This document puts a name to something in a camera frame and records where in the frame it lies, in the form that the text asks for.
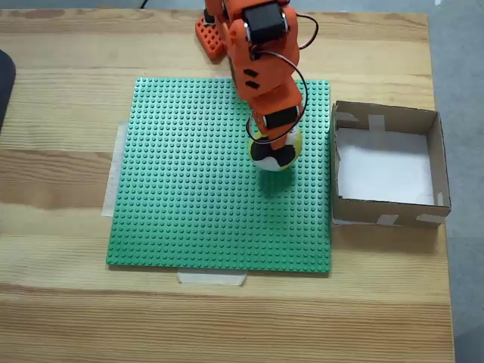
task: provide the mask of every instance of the cardboard box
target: cardboard box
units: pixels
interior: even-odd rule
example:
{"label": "cardboard box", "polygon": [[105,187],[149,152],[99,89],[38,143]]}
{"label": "cardboard box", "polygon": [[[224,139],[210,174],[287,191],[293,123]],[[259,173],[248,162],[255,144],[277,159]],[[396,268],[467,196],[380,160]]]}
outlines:
{"label": "cardboard box", "polygon": [[331,115],[335,221],[437,227],[451,211],[440,115],[337,101]]}

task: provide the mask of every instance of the white tape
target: white tape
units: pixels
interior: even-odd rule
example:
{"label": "white tape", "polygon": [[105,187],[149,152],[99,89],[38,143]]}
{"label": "white tape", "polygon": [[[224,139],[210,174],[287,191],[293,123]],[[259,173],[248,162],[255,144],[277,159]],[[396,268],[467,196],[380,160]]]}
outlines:
{"label": "white tape", "polygon": [[118,194],[119,174],[121,173],[121,166],[123,165],[124,146],[127,135],[128,121],[125,121],[118,126],[116,141],[114,142],[113,159],[111,159],[103,210],[101,211],[101,215],[104,217],[112,217],[114,214],[114,205],[116,204],[116,195]]}
{"label": "white tape", "polygon": [[370,132],[385,131],[385,115],[368,115]]}
{"label": "white tape", "polygon": [[399,217],[398,214],[382,214],[377,221],[378,225],[394,225]]}
{"label": "white tape", "polygon": [[442,195],[442,193],[437,194],[437,205],[438,206],[444,205],[444,196]]}
{"label": "white tape", "polygon": [[417,216],[417,220],[422,222],[442,224],[443,222],[445,222],[445,217],[432,216],[431,214],[420,214],[419,216]]}
{"label": "white tape", "polygon": [[359,121],[352,113],[349,112],[336,112],[336,119],[339,121]]}
{"label": "white tape", "polygon": [[247,277],[245,270],[218,270],[211,268],[179,268],[176,274],[180,284],[240,286]]}

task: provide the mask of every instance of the soccer ball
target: soccer ball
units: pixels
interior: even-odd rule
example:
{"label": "soccer ball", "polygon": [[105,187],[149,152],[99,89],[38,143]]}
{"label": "soccer ball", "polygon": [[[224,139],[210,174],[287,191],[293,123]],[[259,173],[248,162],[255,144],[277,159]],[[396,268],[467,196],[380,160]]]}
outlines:
{"label": "soccer ball", "polygon": [[[254,138],[265,141],[268,138],[258,131]],[[298,128],[294,128],[287,134],[286,144],[279,150],[272,150],[270,144],[257,144],[253,140],[249,142],[249,157],[260,169],[270,172],[280,172],[291,166],[303,148],[303,136]]]}

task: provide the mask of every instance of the black wire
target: black wire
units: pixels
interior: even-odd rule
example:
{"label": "black wire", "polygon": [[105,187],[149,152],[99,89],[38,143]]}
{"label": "black wire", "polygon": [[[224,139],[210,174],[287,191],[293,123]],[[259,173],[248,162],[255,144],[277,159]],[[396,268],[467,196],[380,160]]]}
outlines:
{"label": "black wire", "polygon": [[298,14],[298,13],[296,13],[296,16],[297,16],[297,17],[304,17],[305,19],[310,19],[310,20],[312,20],[312,21],[315,23],[315,25],[316,25],[315,32],[312,34],[312,37],[310,38],[310,40],[308,40],[308,42],[307,42],[306,44],[301,45],[301,46],[299,47],[299,49],[300,49],[300,50],[303,50],[303,49],[308,48],[308,47],[309,47],[309,46],[310,46],[310,45],[311,45],[311,44],[312,44],[312,43],[315,41],[316,36],[318,36],[318,32],[319,32],[319,24],[318,24],[318,21],[317,21],[317,20],[316,20],[314,17],[312,17],[312,16],[310,16],[310,15],[306,15],[306,14]]}
{"label": "black wire", "polygon": [[259,140],[255,139],[252,136],[252,133],[250,132],[250,121],[252,121],[252,114],[249,116],[249,119],[247,120],[247,123],[245,125],[245,129],[247,131],[247,134],[249,135],[250,138],[252,138],[252,140],[256,144],[266,145],[266,144],[272,144],[273,142],[276,142],[277,140],[281,140],[284,136],[286,136],[287,134],[289,134],[289,132],[293,131],[293,129],[297,126],[297,124],[302,119],[302,117],[303,117],[303,115],[304,115],[304,113],[306,111],[306,107],[308,106],[309,91],[308,91],[308,85],[306,83],[306,80],[304,79],[303,74],[299,71],[299,69],[297,68],[297,66],[293,62],[291,62],[290,60],[288,60],[285,56],[283,56],[282,54],[276,53],[274,51],[256,51],[256,53],[254,54],[254,56],[256,56],[258,54],[271,55],[272,57],[279,58],[279,59],[283,60],[284,62],[286,62],[287,64],[289,64],[299,74],[299,77],[301,77],[302,83],[304,84],[304,89],[306,91],[306,99],[304,100],[304,107],[302,108],[301,112],[299,113],[299,116],[296,118],[296,122],[294,123],[294,125],[289,130],[287,130],[284,134],[278,136],[274,140],[259,141]]}

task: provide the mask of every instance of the green lego baseplate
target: green lego baseplate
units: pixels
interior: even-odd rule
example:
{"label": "green lego baseplate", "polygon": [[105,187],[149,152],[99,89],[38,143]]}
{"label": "green lego baseplate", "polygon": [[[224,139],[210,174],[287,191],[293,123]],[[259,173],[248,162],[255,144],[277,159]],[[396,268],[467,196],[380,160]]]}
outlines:
{"label": "green lego baseplate", "polygon": [[138,79],[107,263],[328,272],[330,91],[307,85],[302,153],[268,172],[230,79]]}

